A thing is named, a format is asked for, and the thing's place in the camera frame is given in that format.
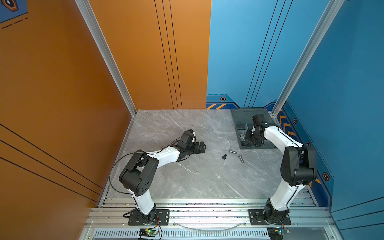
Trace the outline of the aluminium left corner post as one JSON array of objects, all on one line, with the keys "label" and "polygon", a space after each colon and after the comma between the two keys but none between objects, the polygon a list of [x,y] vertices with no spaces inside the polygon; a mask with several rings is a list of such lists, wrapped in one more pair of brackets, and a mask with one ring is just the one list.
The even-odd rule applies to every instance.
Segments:
[{"label": "aluminium left corner post", "polygon": [[128,91],[126,83],[122,77],[119,67],[114,59],[114,56],[110,50],[107,40],[103,34],[100,24],[96,18],[96,15],[92,9],[90,1],[75,0],[78,9],[101,53],[103,60],[110,71],[111,76],[131,114],[132,117],[136,117],[137,109]]}]

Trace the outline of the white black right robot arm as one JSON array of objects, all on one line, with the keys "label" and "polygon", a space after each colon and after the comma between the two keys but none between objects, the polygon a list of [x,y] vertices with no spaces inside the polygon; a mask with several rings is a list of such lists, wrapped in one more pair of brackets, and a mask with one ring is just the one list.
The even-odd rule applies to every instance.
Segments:
[{"label": "white black right robot arm", "polygon": [[297,194],[317,178],[316,150],[292,139],[283,130],[267,123],[263,115],[252,117],[253,128],[247,130],[246,142],[261,147],[270,141],[283,153],[282,180],[265,205],[262,219],[270,225],[283,223],[289,216],[290,205]]}]

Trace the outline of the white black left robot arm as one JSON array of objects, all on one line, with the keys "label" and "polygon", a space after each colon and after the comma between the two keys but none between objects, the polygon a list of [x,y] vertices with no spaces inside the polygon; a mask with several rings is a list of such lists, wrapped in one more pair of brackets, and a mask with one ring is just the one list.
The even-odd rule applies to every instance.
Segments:
[{"label": "white black left robot arm", "polygon": [[145,225],[157,224],[157,206],[152,200],[150,186],[156,171],[171,163],[187,160],[191,155],[203,154],[207,146],[196,140],[193,130],[183,132],[181,137],[155,152],[137,150],[119,175],[119,182],[133,197],[136,208],[132,211]]}]

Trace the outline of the silver wing nut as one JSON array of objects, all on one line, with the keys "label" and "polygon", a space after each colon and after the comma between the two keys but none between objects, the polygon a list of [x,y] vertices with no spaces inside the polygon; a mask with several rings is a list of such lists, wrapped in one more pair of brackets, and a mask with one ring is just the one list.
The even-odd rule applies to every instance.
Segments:
[{"label": "silver wing nut", "polygon": [[239,130],[239,139],[241,142],[245,141],[246,133],[247,133],[247,130]]}]

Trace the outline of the right green circuit board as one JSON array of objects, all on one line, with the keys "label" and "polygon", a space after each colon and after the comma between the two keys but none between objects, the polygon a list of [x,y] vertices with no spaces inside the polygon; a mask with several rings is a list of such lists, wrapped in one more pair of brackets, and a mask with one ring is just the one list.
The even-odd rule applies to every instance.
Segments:
[{"label": "right green circuit board", "polygon": [[268,228],[268,235],[271,240],[283,240],[284,236],[290,234],[291,231],[288,229],[272,229]]}]

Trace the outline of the left green circuit board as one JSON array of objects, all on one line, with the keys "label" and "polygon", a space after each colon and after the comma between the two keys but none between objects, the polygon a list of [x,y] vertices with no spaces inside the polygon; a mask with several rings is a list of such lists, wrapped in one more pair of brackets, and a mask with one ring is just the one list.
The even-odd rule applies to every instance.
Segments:
[{"label": "left green circuit board", "polygon": [[159,234],[159,231],[157,229],[144,229],[141,228],[139,230],[139,238],[140,239],[151,239],[155,238]]}]

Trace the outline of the aluminium corner post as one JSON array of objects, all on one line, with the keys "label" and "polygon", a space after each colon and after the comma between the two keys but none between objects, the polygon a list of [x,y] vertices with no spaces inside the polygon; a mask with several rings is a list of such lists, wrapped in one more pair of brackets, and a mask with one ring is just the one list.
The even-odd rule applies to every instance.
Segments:
[{"label": "aluminium corner post", "polygon": [[291,75],[289,76],[276,104],[271,112],[272,116],[276,118],[282,109],[284,103],[287,101],[289,95],[303,74],[305,68],[310,62],[312,56],[317,50],[319,44],[327,33],[329,27],[334,21],[340,8],[344,4],[344,0],[331,0],[327,4],[322,16],[320,17],[309,41],[307,42],[298,62],[296,63]]},{"label": "aluminium corner post", "polygon": [[75,0],[78,9],[101,53],[103,60],[110,71],[111,76],[131,114],[132,117],[136,117],[137,109],[128,91],[126,83],[122,77],[119,67],[114,59],[114,56],[110,50],[107,40],[103,34],[100,24],[96,18],[96,15],[92,9],[90,1]]}]

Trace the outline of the green circuit board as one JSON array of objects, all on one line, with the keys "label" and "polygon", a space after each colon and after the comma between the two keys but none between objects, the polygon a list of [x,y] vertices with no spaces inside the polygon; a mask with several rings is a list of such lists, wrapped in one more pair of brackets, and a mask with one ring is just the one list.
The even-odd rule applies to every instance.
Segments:
[{"label": "green circuit board", "polygon": [[272,229],[268,228],[268,235],[271,240],[283,240],[284,236],[290,234],[291,231],[288,229]]},{"label": "green circuit board", "polygon": [[139,238],[140,239],[151,239],[155,238],[159,234],[159,231],[157,229],[144,229],[141,228],[139,230]]}]

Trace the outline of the aluminium right corner post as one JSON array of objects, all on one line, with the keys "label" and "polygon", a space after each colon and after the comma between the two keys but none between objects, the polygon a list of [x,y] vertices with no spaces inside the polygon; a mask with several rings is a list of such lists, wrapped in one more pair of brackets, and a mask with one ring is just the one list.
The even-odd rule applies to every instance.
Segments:
[{"label": "aluminium right corner post", "polygon": [[344,0],[331,0],[327,4],[322,16],[320,17],[309,41],[307,42],[298,62],[296,63],[291,75],[289,76],[276,104],[271,112],[272,116],[276,118],[282,109],[284,103],[287,101],[289,95],[303,74],[305,68],[310,62],[312,56],[317,50],[319,44],[327,33],[329,27],[334,21],[340,8],[344,4]]}]

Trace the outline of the grey compartment organizer box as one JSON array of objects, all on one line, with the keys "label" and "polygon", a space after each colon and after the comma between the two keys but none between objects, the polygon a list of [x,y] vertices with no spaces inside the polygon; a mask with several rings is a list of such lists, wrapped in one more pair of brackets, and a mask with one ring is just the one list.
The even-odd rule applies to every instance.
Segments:
[{"label": "grey compartment organizer box", "polygon": [[239,130],[253,130],[257,122],[264,122],[268,126],[277,126],[270,113],[264,108],[246,108],[232,109],[231,114],[235,123],[235,130],[241,150],[256,150],[256,149],[276,149],[277,147],[269,140],[264,140],[264,145],[261,147],[249,146],[246,142],[241,142],[239,139]]}]

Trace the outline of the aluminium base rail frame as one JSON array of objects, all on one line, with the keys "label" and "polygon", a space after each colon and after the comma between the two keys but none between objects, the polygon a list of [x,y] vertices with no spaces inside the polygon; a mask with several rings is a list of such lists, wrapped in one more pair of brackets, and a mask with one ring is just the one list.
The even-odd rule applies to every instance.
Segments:
[{"label": "aluminium base rail frame", "polygon": [[[268,239],[283,228],[285,240],[340,240],[330,212],[319,207],[308,191],[291,204],[290,223],[262,225],[251,210],[262,210],[265,198],[156,199],[159,210],[167,210],[167,224],[158,229],[158,240]],[[132,211],[132,199],[106,199],[93,208],[80,235],[82,240],[138,240],[141,227],[124,214]]]}]

